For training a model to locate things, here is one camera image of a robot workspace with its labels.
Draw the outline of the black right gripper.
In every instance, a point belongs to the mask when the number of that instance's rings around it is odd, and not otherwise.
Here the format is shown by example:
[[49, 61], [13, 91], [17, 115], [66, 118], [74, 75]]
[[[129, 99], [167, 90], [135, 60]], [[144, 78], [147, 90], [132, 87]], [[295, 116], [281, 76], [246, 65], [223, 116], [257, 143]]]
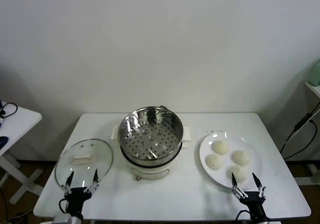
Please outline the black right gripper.
[[266, 216], [266, 213], [263, 209], [263, 203], [265, 201], [265, 186], [262, 185], [260, 179], [252, 173], [258, 192], [244, 192], [236, 181], [234, 174], [231, 174], [231, 183], [232, 183], [232, 193], [240, 203], [248, 207], [248, 212], [250, 215], [250, 220], [254, 224], [262, 224], [270, 221], [270, 218]]

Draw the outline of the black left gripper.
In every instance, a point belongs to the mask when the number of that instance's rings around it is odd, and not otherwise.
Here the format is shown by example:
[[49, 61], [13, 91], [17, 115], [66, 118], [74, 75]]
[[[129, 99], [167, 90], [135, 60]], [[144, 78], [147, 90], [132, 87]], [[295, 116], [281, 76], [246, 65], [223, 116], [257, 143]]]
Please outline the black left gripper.
[[74, 171], [68, 176], [62, 189], [64, 191], [64, 198], [67, 202], [66, 212], [67, 213], [81, 213], [84, 202], [92, 197], [92, 193], [99, 187], [99, 176], [98, 170], [95, 170], [92, 183], [86, 187], [72, 188], [71, 184], [74, 176]]

